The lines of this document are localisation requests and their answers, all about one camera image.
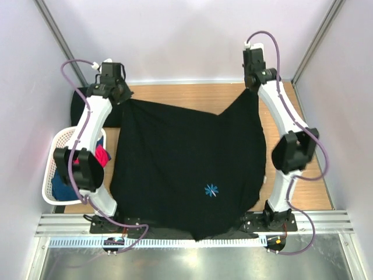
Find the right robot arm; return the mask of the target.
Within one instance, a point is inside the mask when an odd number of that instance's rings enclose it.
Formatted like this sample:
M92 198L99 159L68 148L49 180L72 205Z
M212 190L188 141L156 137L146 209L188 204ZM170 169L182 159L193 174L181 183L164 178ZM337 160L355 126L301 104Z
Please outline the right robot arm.
M308 128L288 98L283 82L274 68L267 68L261 43L246 43L243 50L244 82L247 89L258 94L273 117L280 139L272 150L276 169L275 183L265 202L262 223L265 229L282 230L291 222L289 206L294 186L311 162L318 130Z

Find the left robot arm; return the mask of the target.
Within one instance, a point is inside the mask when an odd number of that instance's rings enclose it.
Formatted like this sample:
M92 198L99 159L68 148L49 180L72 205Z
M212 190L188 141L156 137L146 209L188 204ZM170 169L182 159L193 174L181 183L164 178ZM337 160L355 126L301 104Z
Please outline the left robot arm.
M96 158L96 143L103 125L114 106L129 100L132 91L125 82L125 68L111 59L101 64L88 62L97 73L86 93L74 86L84 103L80 120L73 135L63 148L56 148L54 162L61 179L70 185L79 201L91 205L96 215L104 218L103 226L118 233L124 220L116 214L117 202L104 185L105 171Z

